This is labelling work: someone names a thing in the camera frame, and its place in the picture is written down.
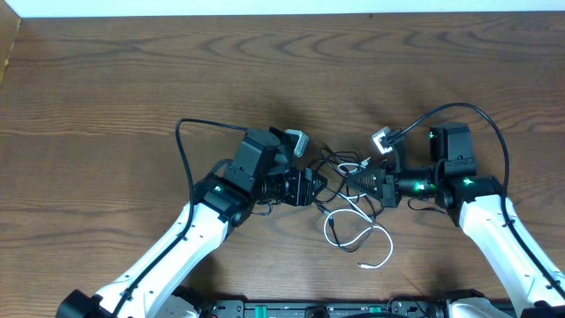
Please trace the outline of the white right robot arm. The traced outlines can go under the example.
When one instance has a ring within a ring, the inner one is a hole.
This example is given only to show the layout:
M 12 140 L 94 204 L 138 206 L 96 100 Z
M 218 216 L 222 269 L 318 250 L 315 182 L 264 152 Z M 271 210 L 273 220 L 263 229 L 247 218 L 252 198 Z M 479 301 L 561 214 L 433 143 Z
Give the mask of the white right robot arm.
M 404 197 L 433 199 L 454 225 L 477 245 L 505 288 L 519 317 L 562 317 L 564 275 L 525 229 L 513 203 L 493 176 L 477 173 L 471 131 L 463 123 L 434 125 L 429 131 L 432 165 L 410 168 L 403 141 L 385 127 L 373 136 L 390 163 L 373 164 L 346 178 L 347 186 L 385 208 Z

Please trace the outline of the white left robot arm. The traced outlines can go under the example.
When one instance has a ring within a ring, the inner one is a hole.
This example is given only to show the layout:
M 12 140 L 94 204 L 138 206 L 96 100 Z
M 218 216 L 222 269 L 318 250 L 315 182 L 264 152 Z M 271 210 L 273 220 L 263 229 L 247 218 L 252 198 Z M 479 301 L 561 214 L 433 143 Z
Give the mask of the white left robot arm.
M 92 297 L 73 291 L 57 316 L 157 316 L 193 268 L 253 215 L 255 206 L 313 203 L 327 180 L 292 163 L 308 142 L 299 130 L 245 129 L 234 158 L 218 161 L 191 186 L 177 220 L 139 260 Z

